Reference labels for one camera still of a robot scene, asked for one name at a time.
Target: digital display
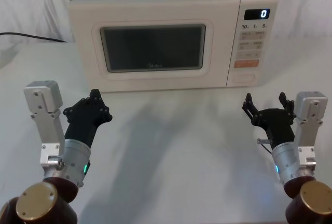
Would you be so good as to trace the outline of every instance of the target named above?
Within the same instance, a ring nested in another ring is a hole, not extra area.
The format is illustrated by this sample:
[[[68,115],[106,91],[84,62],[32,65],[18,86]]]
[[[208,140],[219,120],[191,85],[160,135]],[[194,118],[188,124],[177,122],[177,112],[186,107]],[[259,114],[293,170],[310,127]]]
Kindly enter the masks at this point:
[[[269,16],[270,16],[270,9],[246,10],[244,14],[244,20],[268,19]]]

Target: microwave control panel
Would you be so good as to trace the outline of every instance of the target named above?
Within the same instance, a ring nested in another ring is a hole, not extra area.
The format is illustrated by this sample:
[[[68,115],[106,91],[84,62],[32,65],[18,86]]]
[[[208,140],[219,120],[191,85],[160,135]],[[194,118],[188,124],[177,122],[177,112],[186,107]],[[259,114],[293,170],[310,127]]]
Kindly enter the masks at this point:
[[[257,84],[276,5],[276,0],[241,0],[227,80],[228,87]]]

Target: microwave logo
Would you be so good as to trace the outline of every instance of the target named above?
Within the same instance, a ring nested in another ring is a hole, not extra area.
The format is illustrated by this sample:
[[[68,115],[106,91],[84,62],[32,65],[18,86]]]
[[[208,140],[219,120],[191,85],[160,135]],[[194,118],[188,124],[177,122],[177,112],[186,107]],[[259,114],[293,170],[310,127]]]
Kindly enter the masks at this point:
[[[162,65],[161,64],[148,63],[147,67],[148,68],[162,68]]]

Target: robotic arm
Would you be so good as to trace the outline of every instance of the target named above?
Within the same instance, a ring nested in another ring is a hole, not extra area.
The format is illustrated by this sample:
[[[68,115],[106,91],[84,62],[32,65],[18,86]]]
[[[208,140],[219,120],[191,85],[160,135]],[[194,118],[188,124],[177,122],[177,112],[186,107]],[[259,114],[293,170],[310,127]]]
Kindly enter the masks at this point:
[[[97,128],[112,120],[99,90],[66,108],[69,127],[63,134],[59,108],[62,99],[55,81],[35,81],[24,94],[41,138],[40,164],[44,179],[10,200],[0,211],[0,224],[76,224],[69,206],[82,187],[90,166],[91,145]]]
[[[242,109],[252,125],[266,131],[268,139],[258,139],[257,143],[271,145],[284,190],[293,199],[286,219],[289,224],[332,223],[332,190],[314,177],[314,144],[327,97],[320,92],[300,92],[294,103],[281,93],[279,100],[284,109],[258,111],[247,94]],[[299,126],[294,135],[291,125],[295,118]]]

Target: gold circular cap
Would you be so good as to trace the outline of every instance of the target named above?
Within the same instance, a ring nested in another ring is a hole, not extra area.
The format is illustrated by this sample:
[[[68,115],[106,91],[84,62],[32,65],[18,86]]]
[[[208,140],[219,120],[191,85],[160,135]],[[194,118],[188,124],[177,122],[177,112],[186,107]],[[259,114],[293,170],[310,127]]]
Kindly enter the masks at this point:
[[[54,185],[37,183],[27,188],[19,197],[16,213],[22,220],[36,220],[45,216],[55,205],[58,192]]]
[[[332,189],[320,181],[303,184],[300,196],[303,203],[319,215],[332,214]]]
[[[0,219],[3,216],[3,214],[5,212],[5,209],[8,207],[8,204],[9,204],[9,202],[6,202],[5,205],[1,208],[1,210],[0,210]]]

